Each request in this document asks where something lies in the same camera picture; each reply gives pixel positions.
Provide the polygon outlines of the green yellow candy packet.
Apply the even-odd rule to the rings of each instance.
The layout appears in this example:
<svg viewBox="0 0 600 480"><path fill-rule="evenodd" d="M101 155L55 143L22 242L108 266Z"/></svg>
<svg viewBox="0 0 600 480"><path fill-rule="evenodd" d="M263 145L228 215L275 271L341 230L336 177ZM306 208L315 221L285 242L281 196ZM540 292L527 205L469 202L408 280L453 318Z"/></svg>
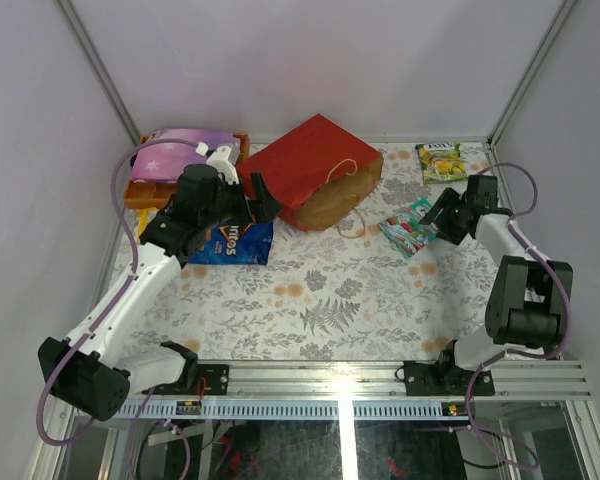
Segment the green yellow candy packet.
<svg viewBox="0 0 600 480"><path fill-rule="evenodd" d="M424 143L415 146L425 184L443 184L468 178L459 142Z"/></svg>

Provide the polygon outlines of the blue Doritos chip bag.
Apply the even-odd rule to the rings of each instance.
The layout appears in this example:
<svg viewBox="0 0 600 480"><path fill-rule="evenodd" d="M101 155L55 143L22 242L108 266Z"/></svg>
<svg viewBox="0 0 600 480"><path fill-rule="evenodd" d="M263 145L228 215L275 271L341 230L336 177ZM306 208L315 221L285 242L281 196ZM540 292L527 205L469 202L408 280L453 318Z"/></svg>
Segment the blue Doritos chip bag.
<svg viewBox="0 0 600 480"><path fill-rule="evenodd" d="M194 265L266 265L273 223L224 224L208 231L203 245L189 257Z"/></svg>

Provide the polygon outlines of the teal snack packet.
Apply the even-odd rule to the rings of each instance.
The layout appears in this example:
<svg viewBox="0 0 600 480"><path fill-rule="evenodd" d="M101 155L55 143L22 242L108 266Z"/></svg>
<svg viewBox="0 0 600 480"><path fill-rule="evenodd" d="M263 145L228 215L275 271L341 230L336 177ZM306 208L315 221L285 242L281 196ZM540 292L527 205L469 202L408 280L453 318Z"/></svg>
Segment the teal snack packet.
<svg viewBox="0 0 600 480"><path fill-rule="evenodd" d="M437 238L435 226L420 223L431 208L432 205L425 198L420 198L381 221L378 227L406 258L413 257Z"/></svg>

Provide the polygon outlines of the red paper bag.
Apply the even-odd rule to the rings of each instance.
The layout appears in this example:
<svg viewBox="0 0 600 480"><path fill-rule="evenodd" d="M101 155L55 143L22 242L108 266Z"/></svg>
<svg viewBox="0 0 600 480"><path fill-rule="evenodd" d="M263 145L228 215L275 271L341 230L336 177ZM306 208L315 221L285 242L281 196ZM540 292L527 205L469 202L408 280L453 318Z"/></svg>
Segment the red paper bag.
<svg viewBox="0 0 600 480"><path fill-rule="evenodd" d="M378 150L320 114L237 165L249 197L259 173L282 207L279 218L305 232L344 219L379 185L382 168Z"/></svg>

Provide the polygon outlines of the yellow snack packet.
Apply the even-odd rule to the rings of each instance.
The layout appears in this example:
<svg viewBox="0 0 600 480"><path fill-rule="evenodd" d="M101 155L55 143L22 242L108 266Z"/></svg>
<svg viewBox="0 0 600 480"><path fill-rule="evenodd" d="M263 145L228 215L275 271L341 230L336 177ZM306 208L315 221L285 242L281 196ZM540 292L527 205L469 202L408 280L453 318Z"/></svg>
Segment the yellow snack packet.
<svg viewBox="0 0 600 480"><path fill-rule="evenodd" d="M141 236L141 234L144 232L144 230L148 226L149 222L154 218L154 216L155 216L155 209L153 209L153 208L141 209L141 210L138 210L136 212L136 217L137 217L137 231L136 231L137 243L140 243L140 236Z"/></svg>

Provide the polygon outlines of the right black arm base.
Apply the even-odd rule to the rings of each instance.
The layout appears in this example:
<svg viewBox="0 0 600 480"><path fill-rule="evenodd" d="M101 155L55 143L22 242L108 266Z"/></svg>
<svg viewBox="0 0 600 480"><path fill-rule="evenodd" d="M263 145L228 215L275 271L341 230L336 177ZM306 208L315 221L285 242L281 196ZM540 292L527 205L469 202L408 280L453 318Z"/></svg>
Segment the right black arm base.
<svg viewBox="0 0 600 480"><path fill-rule="evenodd" d="M394 378L404 384L406 394L414 397L465 396L474 371L455 365L404 361Z"/></svg>

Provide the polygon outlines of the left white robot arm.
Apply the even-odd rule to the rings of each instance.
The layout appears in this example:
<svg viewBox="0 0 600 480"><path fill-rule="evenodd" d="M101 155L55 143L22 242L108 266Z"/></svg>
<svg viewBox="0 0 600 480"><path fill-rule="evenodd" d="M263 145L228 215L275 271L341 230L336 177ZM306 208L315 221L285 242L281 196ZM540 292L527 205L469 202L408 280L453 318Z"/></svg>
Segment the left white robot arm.
<svg viewBox="0 0 600 480"><path fill-rule="evenodd" d="M112 418L131 394L188 394L199 381L197 355L173 341L123 357L122 350L157 294L222 225L269 223L282 210L263 176L232 182L211 165L186 168L177 190L132 241L132 260L114 287L64 339L38 350L52 395L98 421Z"/></svg>

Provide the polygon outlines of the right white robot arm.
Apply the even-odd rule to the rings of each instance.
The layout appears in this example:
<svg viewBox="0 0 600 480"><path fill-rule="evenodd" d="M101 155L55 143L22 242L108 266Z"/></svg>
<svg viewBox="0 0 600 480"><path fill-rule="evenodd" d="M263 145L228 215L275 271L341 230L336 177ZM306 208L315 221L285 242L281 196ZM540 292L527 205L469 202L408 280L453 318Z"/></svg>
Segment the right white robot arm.
<svg viewBox="0 0 600 480"><path fill-rule="evenodd" d="M573 269L539 252L518 229L517 215L499 205L496 177L471 175L463 193L445 189L421 223L453 245L472 237L498 267L484 325L450 342L428 367L443 392L462 392L508 354L560 355L571 333Z"/></svg>

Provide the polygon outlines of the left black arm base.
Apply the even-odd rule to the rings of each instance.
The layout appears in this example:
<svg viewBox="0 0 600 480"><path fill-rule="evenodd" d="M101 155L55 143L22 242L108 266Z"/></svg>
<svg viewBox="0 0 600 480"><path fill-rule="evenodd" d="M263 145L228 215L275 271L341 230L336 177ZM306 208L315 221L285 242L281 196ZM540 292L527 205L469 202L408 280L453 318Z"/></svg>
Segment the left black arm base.
<svg viewBox="0 0 600 480"><path fill-rule="evenodd" d="M228 364L199 364L191 380L167 389L167 395L225 396L228 393Z"/></svg>

